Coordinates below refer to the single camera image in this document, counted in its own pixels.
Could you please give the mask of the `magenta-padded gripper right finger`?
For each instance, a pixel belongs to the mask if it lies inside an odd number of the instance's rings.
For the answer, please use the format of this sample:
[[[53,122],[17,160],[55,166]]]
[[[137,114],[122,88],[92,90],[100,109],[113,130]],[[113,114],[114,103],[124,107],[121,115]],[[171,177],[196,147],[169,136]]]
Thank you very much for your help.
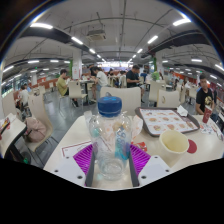
[[[170,167],[160,156],[150,156],[134,145],[130,147],[129,167],[134,187],[145,186],[171,174]]]

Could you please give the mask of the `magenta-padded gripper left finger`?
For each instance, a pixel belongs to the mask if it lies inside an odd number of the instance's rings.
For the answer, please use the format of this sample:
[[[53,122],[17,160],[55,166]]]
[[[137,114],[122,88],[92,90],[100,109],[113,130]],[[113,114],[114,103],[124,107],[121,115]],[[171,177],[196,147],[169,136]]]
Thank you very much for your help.
[[[52,173],[79,186],[91,187],[94,176],[95,155],[91,144],[75,145],[73,152],[63,150],[63,159]]]

